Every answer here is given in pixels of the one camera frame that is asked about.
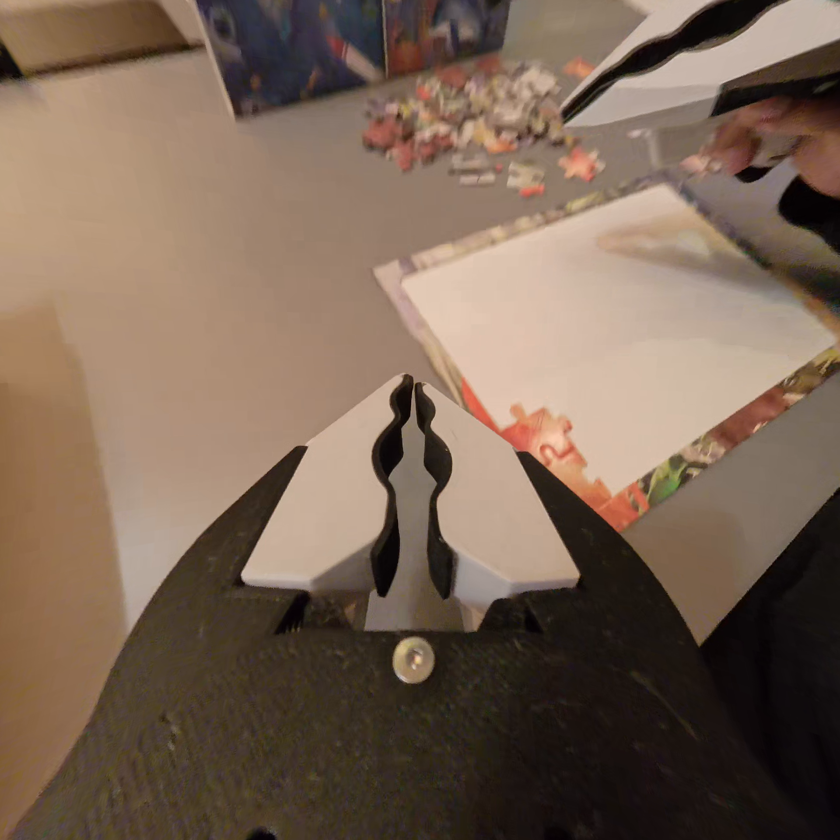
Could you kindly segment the red fan-patterned jigsaw piece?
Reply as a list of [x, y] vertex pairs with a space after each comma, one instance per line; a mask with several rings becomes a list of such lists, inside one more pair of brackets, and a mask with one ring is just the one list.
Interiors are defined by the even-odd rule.
[[513, 422], [500, 435], [517, 451], [530, 454], [557, 475], [585, 470], [587, 461], [573, 441], [573, 424], [566, 415], [545, 407], [529, 413], [520, 403], [511, 405], [510, 414]]

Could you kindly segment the person's right hand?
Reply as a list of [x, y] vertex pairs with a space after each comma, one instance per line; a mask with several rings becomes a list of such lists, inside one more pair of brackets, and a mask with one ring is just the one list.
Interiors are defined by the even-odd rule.
[[772, 98], [735, 111], [703, 151], [737, 174], [754, 165], [772, 137], [793, 143], [788, 159], [803, 182], [839, 197], [839, 104], [834, 97]]

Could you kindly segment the person's black clothing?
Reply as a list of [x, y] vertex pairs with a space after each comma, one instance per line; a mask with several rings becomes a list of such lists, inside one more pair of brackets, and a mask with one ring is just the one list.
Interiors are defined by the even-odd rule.
[[819, 838], [839, 838], [839, 492], [700, 647], [750, 751]]

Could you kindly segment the jigsaw puzzle frame board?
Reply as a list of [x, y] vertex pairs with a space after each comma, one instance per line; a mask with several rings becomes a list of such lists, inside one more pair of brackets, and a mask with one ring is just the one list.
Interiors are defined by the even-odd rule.
[[566, 415], [587, 477], [647, 512], [838, 377], [838, 318], [664, 176], [373, 277], [468, 414]]

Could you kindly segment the pile of jigsaw puzzle pieces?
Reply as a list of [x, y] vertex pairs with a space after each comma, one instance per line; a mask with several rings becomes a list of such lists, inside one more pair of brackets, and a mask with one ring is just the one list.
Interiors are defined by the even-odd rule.
[[591, 183], [605, 169], [600, 152], [570, 133], [560, 115], [560, 79], [535, 61], [497, 56], [420, 76], [400, 98], [368, 102], [362, 147], [408, 173], [445, 161], [460, 186], [505, 177], [523, 198], [541, 196], [546, 171], [519, 154], [544, 145], [560, 152], [565, 180]]

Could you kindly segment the illustrated cardboard puzzle box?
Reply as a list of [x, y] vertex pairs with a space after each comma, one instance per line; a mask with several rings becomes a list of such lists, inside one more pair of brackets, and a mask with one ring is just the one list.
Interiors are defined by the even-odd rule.
[[236, 119], [498, 52], [509, 1], [197, 1]]

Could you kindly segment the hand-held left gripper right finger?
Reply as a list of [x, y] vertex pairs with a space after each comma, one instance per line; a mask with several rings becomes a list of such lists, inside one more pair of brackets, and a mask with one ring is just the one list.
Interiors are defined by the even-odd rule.
[[415, 409], [434, 481], [427, 564], [437, 593], [489, 606], [576, 586], [580, 572], [518, 451], [431, 385], [415, 385]]

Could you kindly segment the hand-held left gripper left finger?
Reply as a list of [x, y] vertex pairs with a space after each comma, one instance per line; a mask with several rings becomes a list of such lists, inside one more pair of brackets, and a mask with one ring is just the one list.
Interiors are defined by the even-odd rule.
[[400, 530], [394, 468], [414, 380], [391, 378], [305, 445], [241, 574], [246, 585], [385, 596]]

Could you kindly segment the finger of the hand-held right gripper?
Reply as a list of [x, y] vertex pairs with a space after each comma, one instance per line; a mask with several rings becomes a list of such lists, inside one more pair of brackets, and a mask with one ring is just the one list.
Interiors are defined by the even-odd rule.
[[645, 79], [625, 81], [570, 128], [630, 122], [682, 125], [740, 109], [742, 91], [771, 77], [838, 70], [839, 3], [781, 1], [741, 35], [673, 59]]
[[562, 120], [581, 120], [625, 81], [645, 79], [679, 56], [741, 35], [781, 1], [671, 2], [649, 15], [587, 76], [561, 107]]

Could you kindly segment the person's right forearm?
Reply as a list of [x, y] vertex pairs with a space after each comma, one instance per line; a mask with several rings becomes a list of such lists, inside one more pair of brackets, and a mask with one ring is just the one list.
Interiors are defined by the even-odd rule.
[[778, 202], [783, 220], [813, 234], [839, 254], [839, 199], [813, 189], [800, 176], [786, 187]]

